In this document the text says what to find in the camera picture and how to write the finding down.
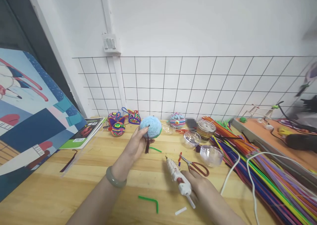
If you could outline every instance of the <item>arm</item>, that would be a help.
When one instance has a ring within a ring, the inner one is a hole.
[[[123,153],[113,164],[111,172],[118,181],[125,181],[133,163],[144,152],[146,142],[143,135],[147,130],[148,127],[141,130],[137,127]],[[104,176],[68,220],[67,225],[105,224],[120,192],[121,189],[112,186]]]
[[[216,225],[245,225],[244,221],[230,208],[213,184],[193,170],[181,171],[188,179],[194,193],[191,198],[199,202],[209,219]]]

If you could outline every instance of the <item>wooden table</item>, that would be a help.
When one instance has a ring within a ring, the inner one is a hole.
[[[0,203],[0,224],[65,224],[105,175],[107,167],[121,154],[135,128],[136,125],[126,125],[125,134],[119,138],[101,128],[63,178],[59,171],[74,152],[61,150],[51,156]],[[152,144],[162,153],[151,149],[135,163],[108,224],[211,224],[199,207],[193,210],[180,195],[177,183],[171,181],[167,171],[165,155],[177,162],[182,152],[190,161],[202,162],[199,153],[186,148],[182,139],[178,133],[168,135],[162,130]],[[187,170],[184,161],[181,161],[181,169]],[[223,162],[209,171],[208,179],[220,191],[229,168]],[[138,195],[157,199],[159,214],[156,214],[155,203],[140,200]],[[256,224],[252,194],[235,173],[231,174],[223,196],[247,224]],[[187,210],[175,216],[174,213],[185,206]],[[258,216],[262,225],[276,224],[259,201]]]

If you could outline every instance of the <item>electrical outlet box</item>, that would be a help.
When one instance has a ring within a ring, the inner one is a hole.
[[[116,53],[120,52],[120,43],[115,34],[103,34],[103,48],[106,53]]]

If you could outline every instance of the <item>jade bangle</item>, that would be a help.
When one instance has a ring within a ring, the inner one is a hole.
[[[106,178],[116,188],[123,188],[126,185],[126,180],[125,181],[118,181],[116,178],[114,178],[112,172],[111,172],[112,166],[109,166],[106,171]]]

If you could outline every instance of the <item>plastic cup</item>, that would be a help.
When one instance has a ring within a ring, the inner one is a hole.
[[[206,120],[200,120],[197,126],[197,133],[201,137],[201,142],[206,143],[216,131],[216,126]]]
[[[167,133],[167,134],[173,134],[176,130],[176,127],[173,124],[162,124],[162,128],[163,130]]]
[[[220,166],[224,153],[214,146],[203,145],[200,148],[200,156],[207,166],[217,167]]]
[[[201,142],[200,135],[194,131],[187,131],[184,134],[185,144],[190,147],[196,147]]]

